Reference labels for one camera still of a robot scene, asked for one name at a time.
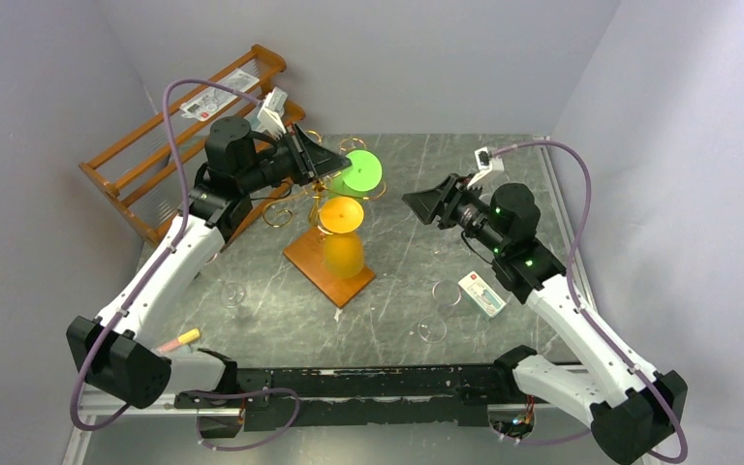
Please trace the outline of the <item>green plastic wine glass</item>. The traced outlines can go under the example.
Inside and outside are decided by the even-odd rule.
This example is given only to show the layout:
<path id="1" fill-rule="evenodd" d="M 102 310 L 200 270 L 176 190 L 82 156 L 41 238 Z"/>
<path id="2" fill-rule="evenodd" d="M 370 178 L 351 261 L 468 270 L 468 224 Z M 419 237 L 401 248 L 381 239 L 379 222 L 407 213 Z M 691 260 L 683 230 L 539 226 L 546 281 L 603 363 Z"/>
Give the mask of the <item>green plastic wine glass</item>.
<path id="1" fill-rule="evenodd" d="M 358 149 L 347 155 L 351 165 L 336 175 L 330 186 L 334 195 L 368 199 L 383 179 L 383 167 L 378 157 L 368 150 Z"/>

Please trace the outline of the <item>orange plastic wine glass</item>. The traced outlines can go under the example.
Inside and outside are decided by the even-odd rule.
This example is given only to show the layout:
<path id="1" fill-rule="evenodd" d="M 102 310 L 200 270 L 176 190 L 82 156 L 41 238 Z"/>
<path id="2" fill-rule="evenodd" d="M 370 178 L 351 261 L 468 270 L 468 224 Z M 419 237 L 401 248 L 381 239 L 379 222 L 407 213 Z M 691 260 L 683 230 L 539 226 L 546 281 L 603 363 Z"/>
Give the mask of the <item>orange plastic wine glass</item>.
<path id="1" fill-rule="evenodd" d="M 337 278 L 353 278 L 365 266 L 363 245 L 357 234 L 363 220 L 361 204 L 349 197 L 332 198 L 319 212 L 319 226 L 325 232 L 325 267 Z"/>

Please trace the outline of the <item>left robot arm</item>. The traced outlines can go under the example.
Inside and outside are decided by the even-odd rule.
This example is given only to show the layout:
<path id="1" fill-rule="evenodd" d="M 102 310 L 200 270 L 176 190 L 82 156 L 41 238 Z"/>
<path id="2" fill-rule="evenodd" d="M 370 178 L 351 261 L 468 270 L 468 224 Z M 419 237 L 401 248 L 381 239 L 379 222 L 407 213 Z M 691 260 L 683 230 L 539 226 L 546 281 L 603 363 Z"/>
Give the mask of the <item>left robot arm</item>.
<path id="1" fill-rule="evenodd" d="M 213 122 L 204 142 L 206 175 L 187 190 L 166 237 L 97 316 L 70 323 L 66 339 L 78 371 L 72 417 L 85 387 L 113 396 L 123 409 L 146 408 L 166 392 L 199 390 L 215 407 L 235 400 L 234 362 L 205 352 L 162 355 L 157 337 L 144 328 L 169 312 L 224 249 L 250 213 L 254 193 L 285 180 L 304 186 L 351 164 L 295 124 L 276 128 L 278 135 L 256 132 L 238 116 Z"/>

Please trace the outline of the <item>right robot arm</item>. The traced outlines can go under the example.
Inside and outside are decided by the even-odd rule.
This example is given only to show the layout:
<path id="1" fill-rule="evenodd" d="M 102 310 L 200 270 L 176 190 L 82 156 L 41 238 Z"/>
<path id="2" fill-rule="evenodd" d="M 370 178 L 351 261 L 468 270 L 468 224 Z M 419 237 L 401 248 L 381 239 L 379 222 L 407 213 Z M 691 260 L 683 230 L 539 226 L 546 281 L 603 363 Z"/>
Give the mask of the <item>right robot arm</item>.
<path id="1" fill-rule="evenodd" d="M 585 425 L 617 464 L 658 459 L 662 441 L 684 438 L 685 380 L 638 355 L 577 291 L 566 266 L 537 238 L 541 211 L 526 185 L 503 184 L 482 201 L 480 190 L 465 182 L 451 174 L 402 200 L 424 225 L 458 227 L 489 249 L 498 282 L 542 317 L 587 371 L 578 376 L 518 346 L 492 364 L 497 395 L 509 402 L 532 396 L 560 409 Z"/>

